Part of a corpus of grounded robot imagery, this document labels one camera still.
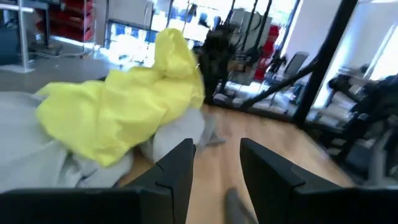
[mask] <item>metal post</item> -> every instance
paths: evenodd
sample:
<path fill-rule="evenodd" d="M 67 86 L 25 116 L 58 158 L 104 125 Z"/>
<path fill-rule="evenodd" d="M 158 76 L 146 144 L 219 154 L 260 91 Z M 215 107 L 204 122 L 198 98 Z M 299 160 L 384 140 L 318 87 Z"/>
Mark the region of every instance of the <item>metal post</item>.
<path fill-rule="evenodd" d="M 286 27 L 286 31 L 285 31 L 285 34 L 284 34 L 284 38 L 282 39 L 282 42 L 279 45 L 279 48 L 281 50 L 284 48 L 284 45 L 286 43 L 287 36 L 289 35 L 290 28 L 292 27 L 293 18 L 296 15 L 297 9 L 299 8 L 300 1 L 303 1 L 303 0 L 296 0 L 296 3 L 294 4 L 293 10 L 290 13 L 289 19 L 287 20 L 287 27 Z"/>
<path fill-rule="evenodd" d="M 43 17 L 43 23 L 44 23 L 44 47 L 48 48 L 50 46 L 49 40 L 50 40 L 50 15 L 49 15 L 49 10 L 50 8 L 44 9 L 44 17 Z"/>
<path fill-rule="evenodd" d="M 86 26 L 86 16 L 87 16 L 87 0 L 84 0 L 84 9 L 83 9 L 83 53 L 86 51 L 86 31 L 87 31 L 87 26 Z"/>
<path fill-rule="evenodd" d="M 264 13 L 264 15 L 262 16 L 262 21 L 261 21 L 261 25 L 260 25 L 260 29 L 259 29 L 259 33 L 257 35 L 257 39 L 253 45 L 254 49 L 257 49 L 259 43 L 260 43 L 260 39 L 262 36 L 262 32 L 264 31 L 264 26 L 266 26 L 266 22 L 267 22 L 267 18 L 268 18 L 268 14 L 269 14 L 269 9 L 271 8 L 272 5 L 272 0 L 268 0 L 268 5 L 267 5 L 267 9 L 266 12 Z"/>
<path fill-rule="evenodd" d="M 235 7 L 235 0 L 232 0 L 231 9 L 229 10 L 228 15 L 226 16 L 225 23 L 229 23 L 229 20 L 231 20 L 232 13 L 234 12 L 234 7 Z"/>
<path fill-rule="evenodd" d="M 111 42 L 111 26 L 109 25 L 109 0 L 106 0 L 105 8 L 105 38 L 104 47 L 109 48 L 109 43 Z"/>
<path fill-rule="evenodd" d="M 257 2 L 258 2 L 258 0 L 254 1 L 253 10 L 251 11 L 251 14 L 250 14 L 250 18 L 249 18 L 249 22 L 248 22 L 248 28 L 246 29 L 246 34 L 244 35 L 241 51 L 244 51 L 244 47 L 246 45 L 246 41 L 248 40 L 248 35 L 249 35 L 249 32 L 250 32 L 251 22 L 253 21 L 253 16 L 254 16 L 254 13 L 256 11 Z"/>
<path fill-rule="evenodd" d="M 174 0 L 170 0 L 169 13 L 167 14 L 166 28 L 169 27 L 170 19 L 171 19 L 171 17 L 172 17 L 173 1 L 174 1 Z"/>
<path fill-rule="evenodd" d="M 302 128 L 358 0 L 342 0 L 292 122 Z"/>
<path fill-rule="evenodd" d="M 29 71 L 29 58 L 27 52 L 27 40 L 26 40 L 26 30 L 24 24 L 24 12 L 22 11 L 23 0 L 18 0 L 18 17 L 19 17 L 19 37 L 21 42 L 21 55 L 22 55 L 22 66 L 24 71 Z"/>

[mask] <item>yellow fabric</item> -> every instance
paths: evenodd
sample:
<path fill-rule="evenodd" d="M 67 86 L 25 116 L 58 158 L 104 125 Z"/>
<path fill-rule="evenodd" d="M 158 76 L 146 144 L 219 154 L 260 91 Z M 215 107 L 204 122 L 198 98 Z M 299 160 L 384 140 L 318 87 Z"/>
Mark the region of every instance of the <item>yellow fabric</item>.
<path fill-rule="evenodd" d="M 157 34 L 152 68 L 113 70 L 105 82 L 49 83 L 38 94 L 48 95 L 36 113 L 46 132 L 102 166 L 204 98 L 195 58 L 176 29 Z"/>

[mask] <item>exercise machine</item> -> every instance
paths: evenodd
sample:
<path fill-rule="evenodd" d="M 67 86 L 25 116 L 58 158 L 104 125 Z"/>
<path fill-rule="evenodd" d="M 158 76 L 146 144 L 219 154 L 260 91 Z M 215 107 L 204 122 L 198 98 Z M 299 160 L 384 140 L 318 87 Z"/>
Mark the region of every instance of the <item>exercise machine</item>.
<path fill-rule="evenodd" d="M 339 75 L 329 81 L 329 86 L 333 91 L 326 101 L 325 108 L 317 111 L 318 114 L 313 121 L 307 122 L 307 132 L 327 149 L 340 150 L 332 155 L 339 165 L 354 172 L 360 178 L 370 181 L 372 179 L 368 175 L 370 170 L 378 170 L 382 166 L 385 175 L 388 175 L 397 162 L 395 157 L 398 145 L 396 130 L 398 75 L 387 77 L 377 83 L 368 82 L 357 94 L 349 91 L 351 88 L 349 78 Z M 354 102 L 354 106 L 349 110 L 348 118 L 328 111 L 337 93 Z M 338 125 L 333 127 L 321 124 L 319 120 L 323 117 L 337 120 Z M 344 143 L 336 144 L 337 139 Z M 358 140 L 365 142 L 370 139 L 376 140 L 370 149 L 364 143 L 358 144 Z M 375 156 L 377 151 L 382 155 Z M 376 157 L 383 157 L 382 161 L 385 162 L 378 162 L 375 166 L 372 161 Z"/>

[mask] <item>hardwood floor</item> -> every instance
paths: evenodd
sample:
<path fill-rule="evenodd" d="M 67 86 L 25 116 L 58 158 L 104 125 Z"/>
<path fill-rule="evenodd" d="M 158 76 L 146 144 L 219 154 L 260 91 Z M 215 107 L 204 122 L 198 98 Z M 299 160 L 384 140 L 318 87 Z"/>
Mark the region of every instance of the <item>hardwood floor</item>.
<path fill-rule="evenodd" d="M 195 156 L 187 223 L 224 223 L 224 195 L 230 187 L 236 187 L 248 208 L 254 211 L 239 161 L 240 140 L 244 137 L 340 186 L 353 185 L 328 156 L 294 126 L 218 107 L 204 106 L 203 110 L 215 116 L 218 133 L 226 143 L 207 147 Z M 121 184 L 130 182 L 150 166 L 137 155 L 131 173 L 121 180 Z"/>

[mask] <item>black metal frame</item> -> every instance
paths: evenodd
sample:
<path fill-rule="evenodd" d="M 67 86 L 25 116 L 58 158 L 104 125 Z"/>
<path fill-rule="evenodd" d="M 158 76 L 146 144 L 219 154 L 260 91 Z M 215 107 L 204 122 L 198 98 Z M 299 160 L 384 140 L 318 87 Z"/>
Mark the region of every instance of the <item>black metal frame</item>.
<path fill-rule="evenodd" d="M 253 9 L 251 10 L 251 14 L 250 14 L 249 22 L 248 22 L 248 28 L 246 29 L 246 33 L 243 37 L 241 51 L 244 51 L 244 47 L 246 46 L 246 41 L 248 40 L 248 36 L 250 33 L 250 28 L 251 28 L 251 22 L 253 21 L 254 13 L 256 12 L 257 2 L 258 2 L 258 0 L 254 0 Z"/>
<path fill-rule="evenodd" d="M 340 3 L 339 9 L 337 10 L 336 16 L 330 27 L 329 34 L 318 53 L 317 66 L 313 69 L 312 75 L 304 89 L 303 100 L 292 118 L 292 122 L 300 128 L 302 128 L 305 123 L 307 115 L 310 112 L 311 106 L 318 94 L 318 90 L 322 85 L 331 60 L 357 3 L 358 0 L 343 0 Z"/>
<path fill-rule="evenodd" d="M 279 49 L 283 49 L 285 44 L 286 44 L 286 40 L 287 40 L 287 36 L 289 35 L 290 32 L 290 28 L 292 27 L 292 23 L 293 23 L 293 19 L 296 15 L 297 9 L 299 8 L 299 4 L 302 0 L 296 0 L 296 3 L 294 4 L 293 10 L 290 13 L 290 16 L 287 20 L 287 27 L 286 27 L 286 31 L 285 31 L 285 35 L 284 38 L 282 39 L 282 42 L 279 45 Z"/>

